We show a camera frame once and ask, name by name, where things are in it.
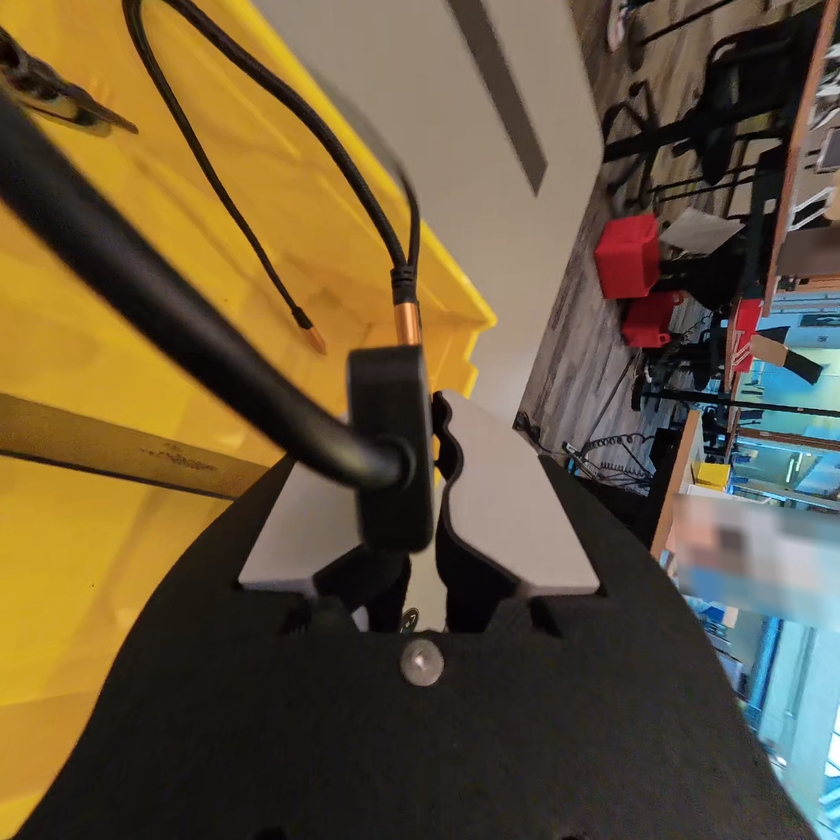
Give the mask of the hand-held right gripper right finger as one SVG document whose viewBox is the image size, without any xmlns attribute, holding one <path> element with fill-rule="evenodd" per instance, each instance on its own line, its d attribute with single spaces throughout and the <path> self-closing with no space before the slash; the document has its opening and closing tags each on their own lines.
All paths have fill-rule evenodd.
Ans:
<svg viewBox="0 0 840 840">
<path fill-rule="evenodd" d="M 451 391 L 432 400 L 444 480 L 435 535 L 446 628 L 481 634 L 506 600 L 594 595 L 601 583 L 535 449 Z"/>
</svg>

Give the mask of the red plastic box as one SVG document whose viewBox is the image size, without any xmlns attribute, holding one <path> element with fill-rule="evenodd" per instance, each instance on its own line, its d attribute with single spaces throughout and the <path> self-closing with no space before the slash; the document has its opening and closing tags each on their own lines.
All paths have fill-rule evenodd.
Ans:
<svg viewBox="0 0 840 840">
<path fill-rule="evenodd" d="M 608 221 L 594 259 L 605 300 L 647 297 L 660 275 L 657 217 L 645 213 Z"/>
<path fill-rule="evenodd" d="M 625 344 L 638 350 L 658 350 L 671 341 L 669 324 L 684 301 L 680 291 L 651 292 L 631 302 L 622 323 Z"/>
</svg>

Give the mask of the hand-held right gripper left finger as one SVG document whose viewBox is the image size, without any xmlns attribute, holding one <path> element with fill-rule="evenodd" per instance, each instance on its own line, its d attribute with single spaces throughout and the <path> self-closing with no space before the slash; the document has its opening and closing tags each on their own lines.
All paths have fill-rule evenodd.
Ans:
<svg viewBox="0 0 840 840">
<path fill-rule="evenodd" d="M 363 631 L 399 632 L 411 576 L 404 552 L 363 544 L 354 493 L 295 464 L 238 575 L 241 588 L 337 599 Z"/>
</svg>

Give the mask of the black chair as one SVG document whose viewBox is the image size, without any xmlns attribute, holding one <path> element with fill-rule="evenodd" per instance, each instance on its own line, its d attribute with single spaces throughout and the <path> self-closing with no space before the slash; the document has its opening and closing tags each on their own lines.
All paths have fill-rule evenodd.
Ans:
<svg viewBox="0 0 840 840">
<path fill-rule="evenodd" d="M 637 128 L 634 136 L 605 146 L 604 163 L 632 159 L 625 172 L 607 184 L 605 193 L 614 197 L 641 170 L 639 194 L 625 203 L 627 207 L 647 205 L 649 194 L 655 191 L 654 164 L 664 147 L 675 158 L 693 153 L 701 180 L 713 187 L 728 172 L 738 142 L 789 136 L 823 7 L 820 3 L 776 23 L 721 38 L 709 51 L 694 105 L 675 122 L 660 122 L 646 79 L 634 82 L 625 99 L 613 104 L 602 121 L 604 140 L 622 114 Z"/>
</svg>

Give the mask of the yellow plastic bin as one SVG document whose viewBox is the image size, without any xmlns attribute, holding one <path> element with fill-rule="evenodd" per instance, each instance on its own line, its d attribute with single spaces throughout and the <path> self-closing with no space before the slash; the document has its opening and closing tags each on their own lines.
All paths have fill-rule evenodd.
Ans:
<svg viewBox="0 0 840 840">
<path fill-rule="evenodd" d="M 154 55 L 273 267 L 328 345 L 315 353 L 225 212 L 133 47 L 121 2 L 2 2 L 2 27 L 138 133 L 33 115 L 154 247 L 333 415 L 345 361 L 395 343 L 392 261 L 327 152 L 164 2 Z M 210 477 L 197 450 L 261 468 L 278 447 L 176 369 L 2 206 L 2 394 L 141 433 L 155 464 Z M 154 588 L 226 500 L 2 456 L 2 838 L 76 744 Z"/>
</svg>

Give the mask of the white paper sheet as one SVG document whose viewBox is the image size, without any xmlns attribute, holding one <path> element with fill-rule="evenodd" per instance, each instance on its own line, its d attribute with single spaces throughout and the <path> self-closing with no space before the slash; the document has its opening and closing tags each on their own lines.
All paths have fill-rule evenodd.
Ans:
<svg viewBox="0 0 840 840">
<path fill-rule="evenodd" d="M 745 223 L 688 207 L 671 223 L 663 224 L 659 242 L 681 253 L 709 256 L 741 233 Z"/>
</svg>

